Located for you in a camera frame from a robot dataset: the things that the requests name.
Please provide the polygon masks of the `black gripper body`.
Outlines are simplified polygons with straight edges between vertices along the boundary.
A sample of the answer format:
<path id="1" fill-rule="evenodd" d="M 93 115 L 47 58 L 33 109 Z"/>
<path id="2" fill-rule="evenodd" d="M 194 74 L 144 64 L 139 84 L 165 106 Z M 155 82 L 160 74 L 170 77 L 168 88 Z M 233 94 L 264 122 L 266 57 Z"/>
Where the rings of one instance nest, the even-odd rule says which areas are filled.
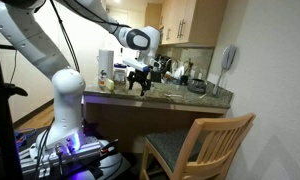
<path id="1" fill-rule="evenodd" d="M 142 72 L 139 70 L 131 71 L 129 73 L 129 81 L 138 82 L 140 84 L 151 82 L 151 80 L 148 78 L 148 72 Z"/>

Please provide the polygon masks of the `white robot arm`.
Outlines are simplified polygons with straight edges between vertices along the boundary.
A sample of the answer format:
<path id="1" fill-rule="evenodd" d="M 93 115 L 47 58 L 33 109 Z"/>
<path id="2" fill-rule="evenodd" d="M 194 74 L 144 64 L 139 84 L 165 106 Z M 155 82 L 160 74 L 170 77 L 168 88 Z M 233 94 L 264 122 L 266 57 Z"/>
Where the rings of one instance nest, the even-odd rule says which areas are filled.
<path id="1" fill-rule="evenodd" d="M 139 52 L 128 65 L 146 72 L 153 63 L 160 33 L 151 26 L 132 29 L 118 23 L 103 8 L 101 0 L 56 0 L 72 12 L 95 22 L 113 34 L 119 43 Z M 85 88 L 82 75 L 70 64 L 36 22 L 34 12 L 44 0 L 1 0 L 0 32 L 54 86 L 54 116 L 47 148 L 68 144 L 78 150 L 84 144 L 81 99 Z"/>

